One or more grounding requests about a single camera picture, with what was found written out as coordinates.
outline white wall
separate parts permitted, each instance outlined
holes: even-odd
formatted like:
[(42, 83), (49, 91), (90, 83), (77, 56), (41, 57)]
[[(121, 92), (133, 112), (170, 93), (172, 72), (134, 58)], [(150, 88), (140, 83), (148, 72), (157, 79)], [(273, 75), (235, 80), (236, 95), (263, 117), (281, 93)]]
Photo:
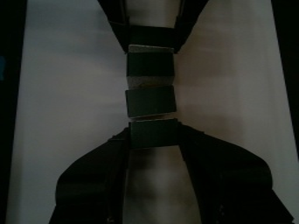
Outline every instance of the white wall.
[[(148, 17), (137, 11), (149, 5), (130, 5), (136, 23), (141, 15), (142, 23), (169, 25), (174, 7), (166, 17)], [(29, 0), (6, 224), (48, 223), (62, 171), (126, 126), (125, 58), (96, 0)], [(176, 117), (268, 162), (297, 224), (299, 169), (271, 2), (209, 0), (174, 61)], [(138, 151), (132, 161), (140, 160), (125, 223), (198, 223), (177, 148)]]

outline white background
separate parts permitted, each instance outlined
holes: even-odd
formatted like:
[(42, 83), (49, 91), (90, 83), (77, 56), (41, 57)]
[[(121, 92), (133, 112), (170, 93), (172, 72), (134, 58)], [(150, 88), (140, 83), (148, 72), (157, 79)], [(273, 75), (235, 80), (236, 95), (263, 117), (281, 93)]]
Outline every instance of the white background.
[[(126, 56), (96, 0), (29, 0), (6, 224), (48, 223), (70, 163), (126, 126)], [(128, 1), (172, 26), (178, 1)], [(299, 169), (268, 0), (209, 0), (174, 56), (180, 121), (256, 153), (299, 222)], [(200, 223), (176, 147), (133, 154), (125, 221)]]

